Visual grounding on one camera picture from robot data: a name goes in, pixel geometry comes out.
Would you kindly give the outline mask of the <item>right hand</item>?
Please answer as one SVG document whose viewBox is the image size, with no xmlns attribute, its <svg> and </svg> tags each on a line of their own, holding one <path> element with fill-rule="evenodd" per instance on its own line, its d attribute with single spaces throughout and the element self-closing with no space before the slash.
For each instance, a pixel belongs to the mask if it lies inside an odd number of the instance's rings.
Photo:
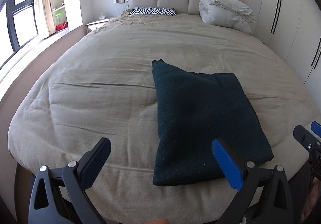
<svg viewBox="0 0 321 224">
<path fill-rule="evenodd" d="M 312 212 L 315 207 L 318 199 L 320 198 L 320 180 L 318 178 L 313 179 L 313 187 L 310 191 L 310 194 L 305 202 L 303 211 L 301 213 L 300 222 L 303 223 L 309 214 Z"/>
</svg>

